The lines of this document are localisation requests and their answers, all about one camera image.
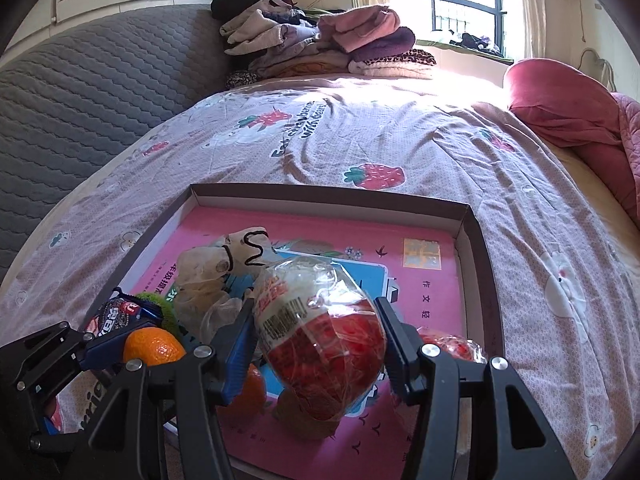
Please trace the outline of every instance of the gray quilted mattress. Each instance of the gray quilted mattress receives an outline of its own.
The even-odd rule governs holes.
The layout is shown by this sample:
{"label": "gray quilted mattress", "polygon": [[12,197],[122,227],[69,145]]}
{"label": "gray quilted mattress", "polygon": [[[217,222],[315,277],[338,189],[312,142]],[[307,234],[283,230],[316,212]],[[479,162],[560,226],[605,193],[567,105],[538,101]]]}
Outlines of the gray quilted mattress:
{"label": "gray quilted mattress", "polygon": [[151,128],[224,89],[208,6],[130,10],[0,69],[0,281],[47,212]]}

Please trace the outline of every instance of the window sill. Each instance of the window sill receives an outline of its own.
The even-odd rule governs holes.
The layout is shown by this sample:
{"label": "window sill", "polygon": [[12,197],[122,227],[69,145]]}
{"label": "window sill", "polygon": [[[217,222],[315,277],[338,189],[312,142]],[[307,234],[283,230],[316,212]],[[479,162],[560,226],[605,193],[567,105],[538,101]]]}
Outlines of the window sill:
{"label": "window sill", "polygon": [[508,59],[499,56],[492,56],[492,54],[487,54],[485,52],[480,52],[479,50],[473,50],[471,48],[465,48],[463,46],[452,45],[450,43],[440,43],[439,41],[430,41],[430,40],[417,40],[415,42],[417,46],[435,46],[437,48],[442,48],[444,50],[454,50],[459,52],[460,54],[472,54],[473,56],[485,57],[487,59],[491,59],[493,61],[497,61],[498,63],[502,63],[505,65],[512,65],[514,63],[513,59]]}

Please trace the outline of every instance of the metal bolt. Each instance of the metal bolt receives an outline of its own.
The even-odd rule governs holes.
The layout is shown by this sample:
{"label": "metal bolt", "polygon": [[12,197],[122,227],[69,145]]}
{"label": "metal bolt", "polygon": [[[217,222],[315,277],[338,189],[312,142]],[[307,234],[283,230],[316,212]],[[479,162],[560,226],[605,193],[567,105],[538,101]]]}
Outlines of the metal bolt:
{"label": "metal bolt", "polygon": [[496,370],[506,370],[509,366],[509,363],[507,362],[507,359],[503,357],[494,357],[493,359],[491,359],[491,366]]}
{"label": "metal bolt", "polygon": [[142,368],[142,361],[140,359],[132,359],[131,361],[127,362],[125,368],[129,372],[137,372],[138,370],[140,370],[140,368]]}
{"label": "metal bolt", "polygon": [[206,345],[198,346],[193,351],[193,355],[195,355],[197,358],[200,358],[200,359],[204,357],[209,357],[211,354],[212,354],[211,347]]}
{"label": "metal bolt", "polygon": [[440,348],[437,345],[432,345],[432,344],[423,345],[420,351],[422,352],[423,355],[427,357],[436,357],[440,355]]}

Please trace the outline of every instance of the green fuzzy object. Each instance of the green fuzzy object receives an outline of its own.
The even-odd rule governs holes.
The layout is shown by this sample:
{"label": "green fuzzy object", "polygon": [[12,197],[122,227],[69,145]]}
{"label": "green fuzzy object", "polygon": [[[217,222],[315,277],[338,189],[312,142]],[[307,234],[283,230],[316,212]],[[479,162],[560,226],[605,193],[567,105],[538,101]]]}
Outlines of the green fuzzy object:
{"label": "green fuzzy object", "polygon": [[180,340],[182,335],[178,329],[178,319],[175,317],[174,306],[169,301],[154,292],[140,292],[136,294],[136,298],[151,301],[159,306],[162,310],[162,328]]}

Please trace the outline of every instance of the tangerine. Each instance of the tangerine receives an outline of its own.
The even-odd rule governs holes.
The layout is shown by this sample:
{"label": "tangerine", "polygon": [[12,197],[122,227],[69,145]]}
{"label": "tangerine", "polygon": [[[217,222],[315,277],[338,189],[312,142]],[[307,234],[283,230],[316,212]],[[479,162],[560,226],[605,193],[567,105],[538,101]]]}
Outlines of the tangerine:
{"label": "tangerine", "polygon": [[162,365],[181,359],[186,352],[180,342],[166,330],[155,326],[139,328],[129,334],[122,352],[123,362],[140,359],[147,366]]}
{"label": "tangerine", "polygon": [[249,365],[242,391],[227,407],[219,406],[218,412],[234,418],[255,416],[262,411],[266,401],[267,386],[264,377],[258,368]]}

